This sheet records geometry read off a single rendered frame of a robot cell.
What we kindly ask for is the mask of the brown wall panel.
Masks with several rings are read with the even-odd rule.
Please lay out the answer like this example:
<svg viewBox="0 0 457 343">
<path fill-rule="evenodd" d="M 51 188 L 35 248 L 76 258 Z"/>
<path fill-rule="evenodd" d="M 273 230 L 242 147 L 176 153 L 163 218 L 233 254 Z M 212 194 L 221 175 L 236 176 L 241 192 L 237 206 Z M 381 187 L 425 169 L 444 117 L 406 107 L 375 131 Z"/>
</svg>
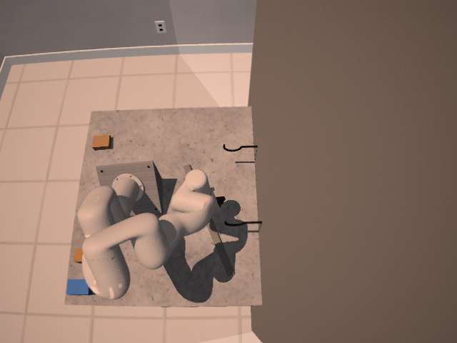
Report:
<svg viewBox="0 0 457 343">
<path fill-rule="evenodd" d="M 266 301 L 262 343 L 457 343 L 457 0 L 256 15 L 251 331 Z"/>
</svg>

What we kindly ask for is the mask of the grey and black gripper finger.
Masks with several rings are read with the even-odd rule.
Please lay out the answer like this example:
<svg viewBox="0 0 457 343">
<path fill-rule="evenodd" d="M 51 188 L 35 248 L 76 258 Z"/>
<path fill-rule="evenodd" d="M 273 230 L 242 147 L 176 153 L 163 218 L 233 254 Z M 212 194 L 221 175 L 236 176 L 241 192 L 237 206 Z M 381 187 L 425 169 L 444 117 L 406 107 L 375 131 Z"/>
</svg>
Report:
<svg viewBox="0 0 457 343">
<path fill-rule="evenodd" d="M 216 197 L 216 200 L 218 202 L 218 205 L 220 206 L 221 208 L 221 205 L 224 203 L 224 201 L 226 200 L 225 197 Z"/>
</svg>

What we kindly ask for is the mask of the blue block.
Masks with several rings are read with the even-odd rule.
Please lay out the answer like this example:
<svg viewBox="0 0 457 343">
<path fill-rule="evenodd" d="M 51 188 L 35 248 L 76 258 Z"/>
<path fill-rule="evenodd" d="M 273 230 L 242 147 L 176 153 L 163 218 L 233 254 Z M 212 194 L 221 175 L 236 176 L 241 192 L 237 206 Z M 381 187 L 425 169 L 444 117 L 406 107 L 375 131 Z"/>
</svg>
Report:
<svg viewBox="0 0 457 343">
<path fill-rule="evenodd" d="M 66 295 L 92 295 L 85 279 L 68 279 Z"/>
</svg>

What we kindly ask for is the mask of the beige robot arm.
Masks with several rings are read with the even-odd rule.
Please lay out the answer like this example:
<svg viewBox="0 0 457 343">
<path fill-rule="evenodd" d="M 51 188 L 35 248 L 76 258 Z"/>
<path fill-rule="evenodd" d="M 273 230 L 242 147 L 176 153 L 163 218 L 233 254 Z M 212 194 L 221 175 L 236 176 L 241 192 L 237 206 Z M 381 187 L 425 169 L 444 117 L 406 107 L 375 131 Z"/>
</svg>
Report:
<svg viewBox="0 0 457 343">
<path fill-rule="evenodd" d="M 92 190 L 78 210 L 78 220 L 86 237 L 82 245 L 82 269 L 91 291 L 110 300 L 127 293 L 130 272 L 119 245 L 128 240 L 143 266 L 162 267 L 182 237 L 199 232 L 212 217 L 221 214 L 212 191 L 215 189 L 209 186 L 206 173 L 193 169 L 171 199 L 172 209 L 183 213 L 165 214 L 160 218 L 142 213 L 129 218 L 135 202 L 144 192 L 137 176 L 121 174 L 112 187 Z"/>
</svg>

